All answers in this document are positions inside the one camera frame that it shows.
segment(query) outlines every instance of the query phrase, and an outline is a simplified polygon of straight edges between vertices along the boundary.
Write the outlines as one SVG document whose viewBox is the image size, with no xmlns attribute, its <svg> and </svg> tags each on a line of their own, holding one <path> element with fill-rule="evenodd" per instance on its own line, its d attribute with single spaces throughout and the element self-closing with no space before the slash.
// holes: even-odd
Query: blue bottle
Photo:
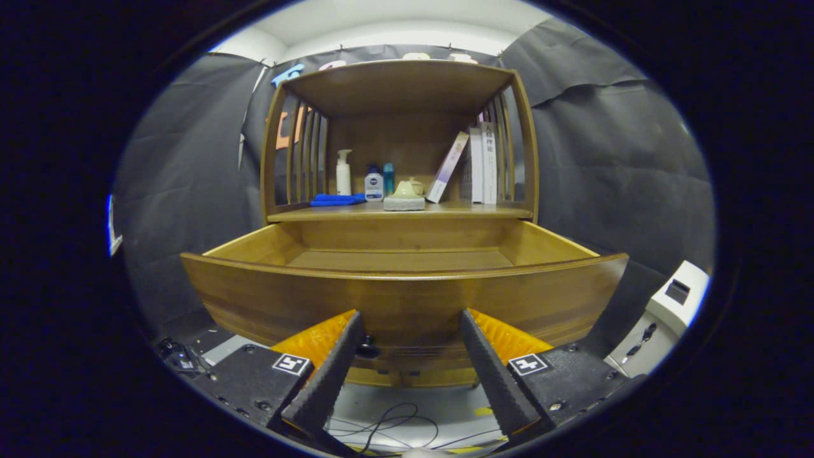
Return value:
<svg viewBox="0 0 814 458">
<path fill-rule="evenodd" d="M 384 165 L 384 195 L 390 196 L 395 190 L 396 175 L 393 172 L 393 163 L 388 162 Z"/>
</svg>

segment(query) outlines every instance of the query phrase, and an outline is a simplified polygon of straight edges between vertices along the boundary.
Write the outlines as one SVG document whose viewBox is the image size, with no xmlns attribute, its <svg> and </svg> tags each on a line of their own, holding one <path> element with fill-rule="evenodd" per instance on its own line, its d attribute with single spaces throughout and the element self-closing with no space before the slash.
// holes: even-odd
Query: wooden cabinet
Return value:
<svg viewBox="0 0 814 458">
<path fill-rule="evenodd" d="M 510 128 L 510 97 L 519 131 Z M 280 145 L 286 106 L 291 134 Z M 353 150 L 355 192 L 371 161 L 392 162 L 396 182 L 413 176 L 429 185 L 457 132 L 481 113 L 498 131 L 497 205 L 461 200 L 453 179 L 423 212 L 309 206 L 317 193 L 335 193 L 339 149 Z M 517 135 L 521 152 L 512 146 Z M 278 149 L 285 170 L 275 169 Z M 187 274 L 221 326 L 266 345 L 358 309 L 382 354 L 357 359 L 348 381 L 471 383 L 457 335 L 464 307 L 552 345 L 574 341 L 596 322 L 627 265 L 626 254 L 601 257 L 534 224 L 536 140 L 523 84 L 510 70 L 397 60 L 285 81 L 272 101 L 261 168 L 269 225 L 203 255 L 182 254 Z M 279 180 L 285 196 L 275 196 Z"/>
</svg>

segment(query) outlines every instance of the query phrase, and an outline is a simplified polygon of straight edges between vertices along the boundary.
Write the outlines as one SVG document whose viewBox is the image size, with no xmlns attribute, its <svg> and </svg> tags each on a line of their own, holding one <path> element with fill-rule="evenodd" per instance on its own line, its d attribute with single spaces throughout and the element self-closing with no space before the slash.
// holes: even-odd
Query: black curtain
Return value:
<svg viewBox="0 0 814 458">
<path fill-rule="evenodd" d="M 202 306 L 178 254 L 252 229 L 258 208 L 246 198 L 239 141 L 260 69 L 228 55 L 195 62 L 144 114 L 121 158 L 114 226 L 133 290 L 158 329 Z"/>
<path fill-rule="evenodd" d="M 664 93 L 576 27 L 550 18 L 502 59 L 520 73 L 532 106 L 539 224 L 599 253 L 630 255 L 583 340 L 607 355 L 682 261 L 711 272 L 715 205 L 707 167 Z"/>
</svg>

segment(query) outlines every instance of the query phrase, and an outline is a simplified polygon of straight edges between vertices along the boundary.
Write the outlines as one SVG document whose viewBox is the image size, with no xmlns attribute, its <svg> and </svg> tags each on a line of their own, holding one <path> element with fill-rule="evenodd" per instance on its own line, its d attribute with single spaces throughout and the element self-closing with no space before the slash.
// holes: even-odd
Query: white pump bottle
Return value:
<svg viewBox="0 0 814 458">
<path fill-rule="evenodd" d="M 351 195 L 351 166 L 348 164 L 349 149 L 339 150 L 336 160 L 336 193 L 340 196 Z"/>
</svg>

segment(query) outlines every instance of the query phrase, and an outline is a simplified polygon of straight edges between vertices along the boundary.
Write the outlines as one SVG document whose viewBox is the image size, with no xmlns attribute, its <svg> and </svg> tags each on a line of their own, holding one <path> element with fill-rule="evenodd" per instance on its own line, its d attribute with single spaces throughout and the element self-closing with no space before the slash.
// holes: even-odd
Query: shelf board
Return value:
<svg viewBox="0 0 814 458">
<path fill-rule="evenodd" d="M 282 83 L 327 117 L 396 112 L 475 116 L 514 72 L 448 60 L 385 60 L 310 73 Z"/>
<path fill-rule="evenodd" d="M 325 221 L 363 218 L 532 218 L 532 212 L 524 209 L 522 205 L 522 202 L 501 202 L 498 205 L 471 204 L 462 201 L 439 204 L 427 202 L 427 208 L 424 211 L 391 212 L 384 211 L 383 202 L 365 202 L 336 207 L 306 207 L 269 215 L 268 221 Z"/>
</svg>

